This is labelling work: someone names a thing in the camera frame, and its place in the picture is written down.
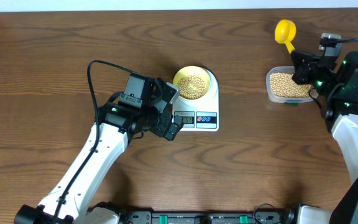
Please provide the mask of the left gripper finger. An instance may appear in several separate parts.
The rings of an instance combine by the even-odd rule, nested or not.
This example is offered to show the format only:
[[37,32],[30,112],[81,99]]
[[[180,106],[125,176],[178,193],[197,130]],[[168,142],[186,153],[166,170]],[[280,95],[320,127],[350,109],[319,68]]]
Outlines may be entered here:
[[169,82],[164,82],[161,78],[155,81],[157,85],[157,102],[155,107],[159,112],[163,112],[168,104],[174,104],[179,97],[179,89],[177,86]]
[[182,129],[183,125],[183,118],[179,115],[175,115],[173,117],[173,121],[167,124],[167,128],[163,134],[163,137],[168,141],[173,141],[178,132]]

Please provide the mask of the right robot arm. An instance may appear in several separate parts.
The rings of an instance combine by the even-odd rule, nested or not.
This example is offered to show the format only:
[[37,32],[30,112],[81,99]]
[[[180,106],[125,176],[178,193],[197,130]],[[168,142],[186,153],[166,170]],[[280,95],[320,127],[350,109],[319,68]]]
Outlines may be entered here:
[[294,50],[290,54],[296,84],[311,85],[323,97],[321,117],[338,143],[351,187],[334,210],[302,205],[297,223],[358,223],[358,52],[349,52],[338,71],[336,56]]

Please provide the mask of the yellow plastic measuring scoop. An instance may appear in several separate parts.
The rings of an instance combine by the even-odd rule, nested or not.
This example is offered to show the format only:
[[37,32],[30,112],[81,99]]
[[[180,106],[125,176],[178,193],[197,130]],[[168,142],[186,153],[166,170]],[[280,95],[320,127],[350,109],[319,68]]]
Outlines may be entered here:
[[277,43],[285,45],[289,54],[295,50],[292,41],[296,36],[296,25],[293,21],[280,20],[275,28],[274,36]]

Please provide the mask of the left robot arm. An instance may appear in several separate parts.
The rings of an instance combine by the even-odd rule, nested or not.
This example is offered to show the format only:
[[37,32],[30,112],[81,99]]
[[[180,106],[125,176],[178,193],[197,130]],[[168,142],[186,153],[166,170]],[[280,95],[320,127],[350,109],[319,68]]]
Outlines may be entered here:
[[124,91],[97,107],[88,139],[63,178],[36,207],[23,205],[15,223],[84,223],[108,170],[133,139],[150,131],[174,140],[183,120],[165,108],[179,95],[175,85],[160,78],[130,75]]

